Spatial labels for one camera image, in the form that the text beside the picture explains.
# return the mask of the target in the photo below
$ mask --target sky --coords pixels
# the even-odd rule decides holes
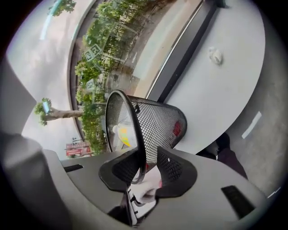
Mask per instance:
[[[6,53],[16,76],[35,100],[48,97],[60,110],[71,109],[67,88],[69,49],[79,21],[93,0],[74,1],[74,11],[64,11],[58,17],[49,15],[53,0],[40,3],[20,26]],[[55,151],[60,160],[66,158],[66,143],[79,138],[72,118],[49,121],[43,127],[33,111],[22,135]]]

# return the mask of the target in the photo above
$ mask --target floor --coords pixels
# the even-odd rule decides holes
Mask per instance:
[[[247,106],[227,133],[249,181],[269,196],[281,187],[288,172],[288,53],[264,16],[263,21],[266,45],[261,75]],[[243,138],[258,112],[260,119]]]

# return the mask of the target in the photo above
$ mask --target black mesh trash can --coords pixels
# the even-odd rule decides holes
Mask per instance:
[[[141,151],[146,156],[146,162],[142,162],[141,167],[145,164],[146,172],[157,164],[157,147],[174,148],[187,129],[186,118],[178,108],[127,96],[121,90],[110,94],[105,122],[110,151],[128,147],[144,148]]]

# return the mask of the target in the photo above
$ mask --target black shoe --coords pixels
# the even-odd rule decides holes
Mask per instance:
[[[216,140],[216,144],[218,145],[218,153],[220,153],[223,149],[230,149],[230,137],[227,133],[223,133]]]

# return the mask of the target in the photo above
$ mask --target dark pants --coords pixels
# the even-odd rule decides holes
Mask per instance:
[[[202,150],[196,155],[216,160],[216,156],[212,153],[209,153],[206,149]],[[226,164],[227,166],[238,172],[240,175],[248,179],[243,166],[237,160],[236,154],[232,150],[223,149],[220,153],[218,153],[218,161]]]

